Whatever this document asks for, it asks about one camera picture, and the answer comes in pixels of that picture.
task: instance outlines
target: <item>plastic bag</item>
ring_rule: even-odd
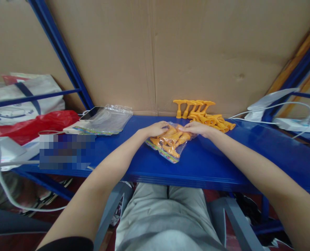
[[[15,125],[1,125],[0,137],[10,137],[19,145],[39,137],[38,133],[44,130],[62,131],[76,123],[79,119],[75,111],[56,111],[39,115],[35,119],[16,123]]]
[[[180,155],[186,146],[186,143],[195,138],[196,135],[190,132],[182,132],[179,130],[183,127],[180,124],[168,122],[168,131],[157,137],[148,138],[145,143],[171,163],[177,163]]]
[[[106,105],[104,109],[93,116],[91,121],[82,127],[74,128],[88,134],[110,136],[120,133],[132,116],[133,111],[130,107]]]
[[[12,85],[0,84],[0,101],[62,91],[50,75]],[[65,109],[63,96],[33,100],[0,107],[0,126],[35,119],[38,115]]]

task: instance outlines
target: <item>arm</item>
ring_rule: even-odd
[[[133,156],[143,142],[148,137],[164,133],[167,129],[162,128],[166,125],[166,122],[161,121],[138,130],[109,154],[80,186],[38,248],[70,236],[86,237],[94,241],[112,189],[125,175]]]
[[[310,195],[274,163],[226,134],[192,122],[183,129],[210,139],[274,207],[296,250],[310,250]]]

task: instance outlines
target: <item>bag of orange toys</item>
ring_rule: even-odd
[[[171,163],[177,163],[186,143],[196,135],[179,130],[180,127],[183,127],[180,124],[168,122],[167,127],[168,131],[157,137],[148,138],[146,144],[154,150],[158,150],[160,155]]]

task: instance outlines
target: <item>blue strap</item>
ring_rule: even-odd
[[[31,91],[21,82],[19,83],[15,83],[16,87],[18,87],[20,89],[20,91],[22,91],[22,93],[26,96],[26,97],[30,97],[30,96],[34,96],[33,93],[31,93]],[[39,115],[41,115],[41,108],[40,108],[40,104],[37,100],[33,100],[31,101],[33,106],[36,108],[37,113]]]

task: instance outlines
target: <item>pixelated blur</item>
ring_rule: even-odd
[[[96,157],[95,135],[40,135],[40,169],[86,169]]]

